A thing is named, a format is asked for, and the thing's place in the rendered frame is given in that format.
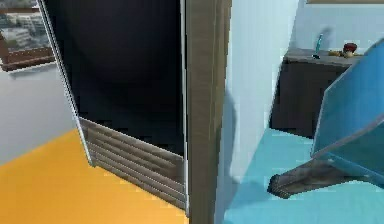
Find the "black fridge with grille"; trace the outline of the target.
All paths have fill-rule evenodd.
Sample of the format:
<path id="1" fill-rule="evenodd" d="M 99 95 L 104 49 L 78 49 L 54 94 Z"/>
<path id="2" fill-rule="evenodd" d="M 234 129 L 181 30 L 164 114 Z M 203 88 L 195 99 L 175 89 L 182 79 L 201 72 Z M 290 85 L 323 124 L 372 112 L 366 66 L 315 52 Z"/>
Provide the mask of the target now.
<path id="1" fill-rule="evenodd" d="M 183 0 L 37 0 L 91 165 L 187 211 Z"/>

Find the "framed wall picture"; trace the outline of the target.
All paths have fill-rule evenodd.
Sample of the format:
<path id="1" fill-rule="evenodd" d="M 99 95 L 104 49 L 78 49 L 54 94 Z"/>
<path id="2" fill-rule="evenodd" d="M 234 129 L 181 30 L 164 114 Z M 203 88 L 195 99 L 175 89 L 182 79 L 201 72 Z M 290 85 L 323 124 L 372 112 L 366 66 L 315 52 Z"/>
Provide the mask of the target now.
<path id="1" fill-rule="evenodd" d="M 384 0 L 307 0 L 307 4 L 384 4 Z"/>

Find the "dark brown cabinet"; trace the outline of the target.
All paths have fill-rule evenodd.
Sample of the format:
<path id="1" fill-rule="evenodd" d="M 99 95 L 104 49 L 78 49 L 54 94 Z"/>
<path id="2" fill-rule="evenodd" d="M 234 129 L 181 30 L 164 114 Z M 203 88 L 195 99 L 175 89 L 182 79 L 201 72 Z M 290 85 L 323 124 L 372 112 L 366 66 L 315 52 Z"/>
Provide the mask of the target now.
<path id="1" fill-rule="evenodd" d="M 283 57 L 269 127 L 312 139 L 324 91 L 361 56 L 344 58 L 309 49 L 289 49 Z"/>

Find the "brown wooden room door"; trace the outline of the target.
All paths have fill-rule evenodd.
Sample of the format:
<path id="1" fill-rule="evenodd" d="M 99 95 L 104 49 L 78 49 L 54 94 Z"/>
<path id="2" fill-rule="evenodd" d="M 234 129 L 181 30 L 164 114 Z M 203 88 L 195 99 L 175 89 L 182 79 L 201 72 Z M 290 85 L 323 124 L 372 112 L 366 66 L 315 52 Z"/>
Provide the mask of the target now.
<path id="1" fill-rule="evenodd" d="M 189 224 L 214 224 L 232 0 L 186 0 Z"/>

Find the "teal bottle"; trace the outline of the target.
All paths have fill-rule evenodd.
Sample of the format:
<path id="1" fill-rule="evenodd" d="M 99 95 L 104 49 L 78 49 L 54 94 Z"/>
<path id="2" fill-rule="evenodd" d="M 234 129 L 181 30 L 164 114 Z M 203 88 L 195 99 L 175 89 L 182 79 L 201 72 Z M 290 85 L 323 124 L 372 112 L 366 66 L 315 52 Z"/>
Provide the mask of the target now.
<path id="1" fill-rule="evenodd" d="M 315 51 L 314 51 L 314 54 L 312 55 L 312 57 L 314 59 L 320 59 L 319 51 L 320 51 L 320 48 L 321 48 L 322 39 L 323 39 L 323 33 L 321 33 L 319 35 L 318 40 L 316 42 Z"/>

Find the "brown framed window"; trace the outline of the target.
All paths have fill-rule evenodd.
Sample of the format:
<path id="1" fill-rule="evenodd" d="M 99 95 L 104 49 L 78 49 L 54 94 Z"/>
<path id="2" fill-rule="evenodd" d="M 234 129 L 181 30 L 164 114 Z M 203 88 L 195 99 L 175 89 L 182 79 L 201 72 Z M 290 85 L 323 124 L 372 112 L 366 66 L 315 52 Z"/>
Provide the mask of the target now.
<path id="1" fill-rule="evenodd" d="M 54 62 L 37 0 L 0 0 L 0 69 Z"/>

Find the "red and yellow toy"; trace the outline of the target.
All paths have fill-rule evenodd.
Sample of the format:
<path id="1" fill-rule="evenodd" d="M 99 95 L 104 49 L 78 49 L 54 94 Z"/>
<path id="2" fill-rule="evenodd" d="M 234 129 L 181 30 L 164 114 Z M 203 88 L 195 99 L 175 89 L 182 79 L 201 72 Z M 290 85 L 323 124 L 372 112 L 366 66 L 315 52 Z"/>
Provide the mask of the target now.
<path id="1" fill-rule="evenodd" d="M 336 56 L 336 57 L 351 58 L 354 56 L 358 56 L 358 53 L 356 52 L 357 47 L 358 45 L 355 43 L 345 43 L 341 51 L 330 50 L 328 52 L 328 55 Z"/>

